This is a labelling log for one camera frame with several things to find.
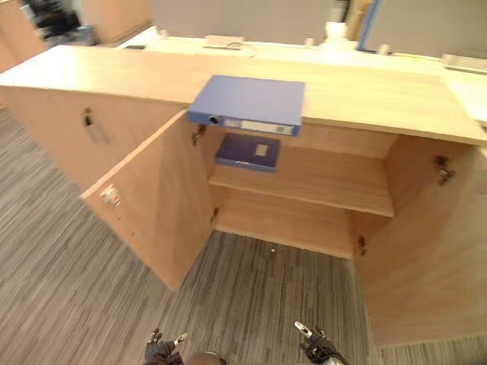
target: sticker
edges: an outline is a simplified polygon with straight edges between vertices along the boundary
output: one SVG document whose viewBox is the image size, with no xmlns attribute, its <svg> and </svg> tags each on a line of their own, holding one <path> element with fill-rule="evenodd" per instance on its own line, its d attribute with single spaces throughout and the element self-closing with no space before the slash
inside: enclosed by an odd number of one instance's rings
<svg viewBox="0 0 487 365">
<path fill-rule="evenodd" d="M 256 156 L 265 157 L 269 146 L 267 144 L 258 144 L 256 148 Z"/>
<path fill-rule="evenodd" d="M 224 124 L 225 127 L 240 128 L 240 120 L 226 119 Z"/>
<path fill-rule="evenodd" d="M 240 124 L 242 129 L 248 129 L 250 131 L 279 133 L 280 135 L 292 135 L 291 126 L 283 126 L 269 123 L 252 122 L 250 120 L 243 120 Z"/>
</svg>

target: white object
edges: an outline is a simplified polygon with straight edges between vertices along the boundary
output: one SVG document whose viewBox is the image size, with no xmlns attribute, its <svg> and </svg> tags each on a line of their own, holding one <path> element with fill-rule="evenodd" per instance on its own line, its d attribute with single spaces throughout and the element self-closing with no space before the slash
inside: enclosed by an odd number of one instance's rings
<svg viewBox="0 0 487 365">
<path fill-rule="evenodd" d="M 306 48 L 311 48 L 313 47 L 314 45 L 314 38 L 307 38 L 305 41 L 304 41 L 304 46 Z"/>
<path fill-rule="evenodd" d="M 120 205 L 120 196 L 113 184 L 103 190 L 100 197 L 103 199 L 105 204 L 113 205 L 114 207 L 118 207 Z"/>
<path fill-rule="evenodd" d="M 382 43 L 377 50 L 378 55 L 387 56 L 389 54 L 390 46 L 387 43 Z"/>
<path fill-rule="evenodd" d="M 243 36 L 206 36 L 205 47 L 228 47 L 231 43 L 242 43 L 245 40 Z"/>
</svg>

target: door hinge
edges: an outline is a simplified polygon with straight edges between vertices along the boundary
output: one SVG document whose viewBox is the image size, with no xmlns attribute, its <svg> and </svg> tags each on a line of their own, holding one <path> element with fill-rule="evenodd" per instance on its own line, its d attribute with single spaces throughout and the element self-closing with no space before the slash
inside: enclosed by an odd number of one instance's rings
<svg viewBox="0 0 487 365">
<path fill-rule="evenodd" d="M 218 216 L 218 212 L 219 212 L 219 211 L 220 211 L 220 209 L 219 209 L 219 208 L 215 208 L 215 209 L 213 209 L 213 215 L 212 215 L 212 217 L 210 218 L 210 223 L 212 223 L 212 224 L 213 224 L 213 223 L 216 221 L 216 218 L 217 218 L 217 216 Z"/>
<path fill-rule="evenodd" d="M 198 144 L 198 140 L 205 134 L 206 132 L 206 125 L 201 124 L 198 128 L 197 132 L 193 133 L 193 146 L 196 147 Z"/>
<path fill-rule="evenodd" d="M 437 156 L 434 158 L 434 164 L 440 172 L 440 181 L 438 182 L 440 185 L 447 183 L 457 175 L 456 171 L 448 168 L 448 157 Z"/>
<path fill-rule="evenodd" d="M 367 253 L 367 244 L 365 243 L 365 238 L 363 236 L 358 238 L 358 244 L 360 245 L 360 256 L 365 256 Z"/>
<path fill-rule="evenodd" d="M 120 205 L 120 195 L 113 184 L 103 190 L 100 197 L 103 199 L 105 204 L 113 205 L 114 207 L 118 207 Z"/>
</svg>

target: wooden panel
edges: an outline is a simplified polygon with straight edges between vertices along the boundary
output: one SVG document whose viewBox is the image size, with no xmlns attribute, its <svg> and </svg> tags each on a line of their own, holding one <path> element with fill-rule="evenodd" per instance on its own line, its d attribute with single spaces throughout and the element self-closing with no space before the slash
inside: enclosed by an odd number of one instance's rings
<svg viewBox="0 0 487 365">
<path fill-rule="evenodd" d="M 454 179 L 430 183 L 355 258 L 377 344 L 487 328 L 487 195 L 476 194 L 475 148 L 451 166 Z"/>
<path fill-rule="evenodd" d="M 394 216 L 381 160 L 281 147 L 275 173 L 215 165 L 210 184 Z"/>
<path fill-rule="evenodd" d="M 92 186 L 180 110 L 153 100 L 58 90 L 11 87 L 5 89 L 5 97 L 18 120 L 82 189 Z M 86 108 L 91 110 L 90 127 L 84 124 Z"/>
<path fill-rule="evenodd" d="M 208 127 L 203 137 L 198 140 L 198 143 L 201 144 L 201 151 L 203 160 L 205 161 L 205 170 L 208 178 L 212 175 L 213 166 L 215 165 L 215 156 L 220 149 L 224 137 L 224 129 Z"/>
<path fill-rule="evenodd" d="M 1 75 L 0 84 L 188 106 L 208 79 L 218 74 L 306 82 L 305 122 L 487 144 L 487 134 L 438 76 L 401 71 L 59 46 Z"/>
<path fill-rule="evenodd" d="M 260 240 L 350 259 L 352 223 L 344 209 L 211 187 L 216 228 Z"/>
<path fill-rule="evenodd" d="M 12 55 L 11 50 L 3 39 L 3 34 L 0 33 L 0 73 L 14 67 L 19 62 Z"/>
<path fill-rule="evenodd" d="M 155 273 L 176 290 L 212 231 L 212 205 L 186 111 L 144 141 L 81 196 Z M 100 194 L 117 188 L 118 207 Z"/>
<path fill-rule="evenodd" d="M 403 209 L 429 183 L 439 180 L 436 156 L 455 158 L 467 146 L 447 141 L 400 136 L 386 159 L 386 174 L 396 211 Z"/>
<path fill-rule="evenodd" d="M 385 159 L 390 146 L 397 139 L 397 135 L 382 132 L 363 131 L 360 129 L 330 127 L 328 125 L 304 123 L 297 137 L 274 135 L 244 131 L 240 129 L 225 129 L 230 133 L 258 135 L 279 139 L 284 146 L 313 148 L 344 154 Z"/>
<path fill-rule="evenodd" d="M 354 227 L 354 255 L 361 254 L 360 239 L 365 240 L 365 244 L 382 230 L 391 218 L 381 215 L 352 211 L 352 223 Z"/>
<path fill-rule="evenodd" d="M 11 88 L 5 102 L 15 117 L 68 177 L 81 188 L 94 184 L 115 163 L 107 144 L 90 138 L 81 118 L 84 104 L 63 98 L 66 93 Z"/>
<path fill-rule="evenodd" d="M 18 63 L 46 50 L 17 0 L 0 2 L 0 35 Z"/>
<path fill-rule="evenodd" d="M 151 20 L 148 0 L 81 0 L 81 14 L 102 43 L 113 42 Z"/>
</svg>

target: floor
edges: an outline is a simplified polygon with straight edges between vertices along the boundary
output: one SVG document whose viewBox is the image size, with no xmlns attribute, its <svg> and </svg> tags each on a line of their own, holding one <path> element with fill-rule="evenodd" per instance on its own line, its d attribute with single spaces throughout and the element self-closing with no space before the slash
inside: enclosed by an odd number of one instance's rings
<svg viewBox="0 0 487 365">
<path fill-rule="evenodd" d="M 215 232 L 171 293 L 0 111 L 0 363 L 133 365 L 148 333 L 189 331 L 183 359 L 306 363 L 293 321 L 353 364 L 485 364 L 487 337 L 377 349 L 353 264 Z"/>
</svg>

